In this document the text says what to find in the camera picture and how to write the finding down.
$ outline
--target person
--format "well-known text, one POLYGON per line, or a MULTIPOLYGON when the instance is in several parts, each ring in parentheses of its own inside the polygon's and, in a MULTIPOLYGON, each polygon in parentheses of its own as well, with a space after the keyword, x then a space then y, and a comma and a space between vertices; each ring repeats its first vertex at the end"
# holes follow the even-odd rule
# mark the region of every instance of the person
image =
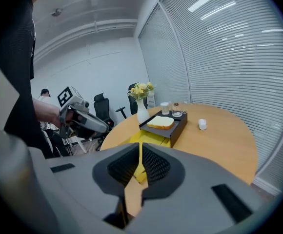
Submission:
POLYGON ((32 99, 35 1, 0 0, 0 69, 19 93, 4 130, 21 138, 27 146, 41 149, 45 158, 51 158, 54 155, 40 130, 39 121, 57 127, 61 123, 58 107, 32 99))
MULTIPOLYGON (((43 101, 48 104, 52 104, 52 105, 55 104, 55 102, 50 97, 49 90, 46 88, 42 89, 38 100, 43 101)), ((64 147, 62 138, 54 133, 54 131, 57 130, 58 128, 54 124, 49 123, 49 122, 40 122, 40 127, 41 127, 41 130, 45 131, 48 135, 50 143, 52 144, 52 147, 53 147, 54 156, 60 157, 60 154, 62 156, 69 156, 69 153, 64 147)))

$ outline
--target white vase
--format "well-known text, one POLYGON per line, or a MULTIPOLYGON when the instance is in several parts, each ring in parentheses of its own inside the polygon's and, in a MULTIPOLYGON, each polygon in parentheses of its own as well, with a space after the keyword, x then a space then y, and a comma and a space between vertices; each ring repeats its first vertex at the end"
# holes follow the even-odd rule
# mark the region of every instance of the white vase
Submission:
POLYGON ((137 103, 137 120, 140 124, 142 124, 144 121, 150 118, 150 115, 147 109, 145 108, 143 99, 137 99, 136 103, 137 103))

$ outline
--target toast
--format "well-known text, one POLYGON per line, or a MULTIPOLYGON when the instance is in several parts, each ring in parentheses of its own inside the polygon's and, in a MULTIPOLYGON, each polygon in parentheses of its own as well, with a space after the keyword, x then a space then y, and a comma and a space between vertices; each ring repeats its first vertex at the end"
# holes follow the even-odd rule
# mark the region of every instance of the toast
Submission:
POLYGON ((156 116, 147 123, 147 126, 161 130, 169 130, 174 126, 174 119, 170 117, 156 116))

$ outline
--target white ceiling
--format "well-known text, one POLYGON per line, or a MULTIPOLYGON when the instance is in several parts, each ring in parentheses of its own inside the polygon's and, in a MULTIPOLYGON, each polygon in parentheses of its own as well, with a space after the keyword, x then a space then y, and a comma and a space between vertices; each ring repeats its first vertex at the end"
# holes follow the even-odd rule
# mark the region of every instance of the white ceiling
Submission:
POLYGON ((112 19, 137 19, 143 0, 38 0, 33 20, 37 46, 76 27, 112 19), (51 14, 61 9, 58 17, 51 14))

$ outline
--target white bottle cap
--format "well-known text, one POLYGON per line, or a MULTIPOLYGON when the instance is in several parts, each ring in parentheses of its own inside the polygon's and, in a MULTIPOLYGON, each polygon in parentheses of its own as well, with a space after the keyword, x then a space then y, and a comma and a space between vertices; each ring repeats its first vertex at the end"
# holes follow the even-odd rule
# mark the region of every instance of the white bottle cap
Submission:
POLYGON ((205 119, 198 120, 198 124, 199 124, 200 130, 205 130, 206 129, 206 120, 205 119))

